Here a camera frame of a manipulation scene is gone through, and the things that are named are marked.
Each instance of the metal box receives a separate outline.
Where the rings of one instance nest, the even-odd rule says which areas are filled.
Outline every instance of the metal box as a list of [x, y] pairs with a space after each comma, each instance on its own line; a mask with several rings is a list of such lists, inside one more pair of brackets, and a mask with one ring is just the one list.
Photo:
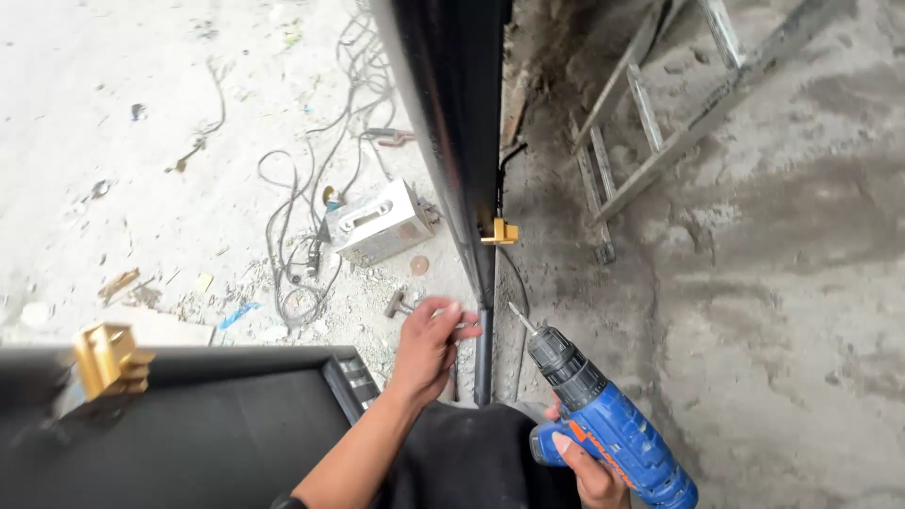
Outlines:
[[364, 267], [433, 237], [424, 209], [401, 178], [329, 211], [326, 220], [337, 253]]

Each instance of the drill bit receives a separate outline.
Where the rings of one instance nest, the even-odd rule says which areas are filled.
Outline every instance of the drill bit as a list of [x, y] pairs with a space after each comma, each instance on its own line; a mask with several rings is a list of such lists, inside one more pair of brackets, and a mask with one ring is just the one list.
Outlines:
[[532, 325], [531, 322], [528, 321], [528, 318], [524, 314], [522, 314], [521, 311], [519, 311], [519, 308], [516, 307], [516, 305], [513, 304], [512, 301], [510, 301], [510, 309], [515, 313], [516, 316], [519, 317], [519, 320], [521, 320], [521, 322], [525, 324], [525, 328], [528, 329], [528, 332], [530, 332], [532, 335], [538, 333], [538, 330], [534, 327], [534, 325]]

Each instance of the person's hand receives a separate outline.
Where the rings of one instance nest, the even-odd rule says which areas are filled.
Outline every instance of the person's hand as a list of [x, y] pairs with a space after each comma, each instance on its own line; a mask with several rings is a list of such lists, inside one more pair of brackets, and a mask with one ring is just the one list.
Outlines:
[[[434, 316], [439, 310], [443, 312]], [[449, 297], [430, 296], [405, 319], [396, 348], [393, 377], [386, 392], [427, 406], [443, 392], [455, 362], [456, 342], [481, 335], [478, 313], [463, 312]]]
[[[559, 418], [556, 405], [544, 410], [544, 417]], [[628, 486], [613, 468], [597, 461], [583, 447], [562, 433], [553, 433], [553, 445], [566, 465], [575, 471], [578, 479], [578, 496], [588, 509], [631, 509]]]

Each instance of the blue plastic scrap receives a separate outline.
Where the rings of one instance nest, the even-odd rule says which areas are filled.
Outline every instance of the blue plastic scrap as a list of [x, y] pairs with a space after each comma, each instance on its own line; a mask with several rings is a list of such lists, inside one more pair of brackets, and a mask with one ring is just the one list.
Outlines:
[[245, 315], [247, 312], [251, 311], [252, 309], [258, 309], [260, 307], [261, 307], [261, 305], [258, 303], [243, 304], [243, 306], [241, 308], [235, 310], [235, 312], [233, 314], [224, 318], [224, 320], [222, 322], [220, 322], [219, 325], [217, 325], [217, 329], [225, 329], [225, 328], [229, 327], [230, 325], [234, 324], [236, 320], [239, 320], [240, 318], [242, 318], [243, 315]]

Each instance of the ground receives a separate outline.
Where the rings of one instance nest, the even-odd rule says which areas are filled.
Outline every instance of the ground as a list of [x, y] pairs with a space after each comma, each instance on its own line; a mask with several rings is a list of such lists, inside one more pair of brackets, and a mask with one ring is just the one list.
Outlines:
[[[791, 3], [727, 4], [751, 46]], [[580, 178], [559, 170], [561, 133], [564, 111], [587, 109], [599, 93], [631, 35], [624, 20], [641, 9], [553, 1], [516, 12], [510, 39], [521, 44], [510, 59], [536, 58], [538, 91], [505, 214], [520, 227], [508, 249], [531, 316], [559, 327], [651, 418], [697, 481], [701, 507], [905, 504], [896, 474], [905, 471], [905, 5], [851, 5], [611, 222], [619, 261], [606, 267], [586, 241]], [[407, 284], [409, 301], [446, 293], [473, 305], [441, 222], [436, 238], [373, 272], [344, 265], [314, 323], [287, 331], [275, 311], [264, 228], [288, 190], [260, 180], [255, 165], [286, 149], [310, 171], [301, 140], [343, 108], [334, 44], [354, 8], [0, 7], [4, 345], [67, 341], [104, 313], [101, 286], [138, 268], [154, 291], [139, 300], [187, 322], [213, 325], [243, 303], [262, 305], [218, 330], [214, 345], [354, 344], [382, 382], [402, 320], [382, 313], [394, 289]], [[643, 67], [666, 134], [723, 72], [695, 14], [689, 5]], [[165, 172], [219, 119], [208, 58], [228, 71], [225, 123], [184, 172]], [[136, 103], [147, 117], [132, 120]], [[605, 127], [617, 183], [647, 154], [626, 105]], [[405, 115], [394, 127], [407, 127]], [[313, 138], [319, 157], [337, 135]], [[324, 183], [347, 181], [356, 154], [354, 142], [340, 145]], [[353, 196], [384, 182], [365, 154]], [[415, 144], [380, 154], [435, 199]], [[265, 174], [289, 181], [287, 161], [270, 162]], [[91, 198], [103, 179], [109, 190]], [[294, 217], [289, 242], [309, 229]], [[431, 267], [415, 277], [408, 261], [419, 254]], [[326, 269], [337, 266], [327, 259]], [[202, 273], [214, 277], [205, 292]], [[495, 397], [549, 401], [503, 311], [520, 296], [502, 261], [498, 277]], [[51, 316], [23, 316], [27, 303]], [[464, 344], [463, 394], [472, 364]]]

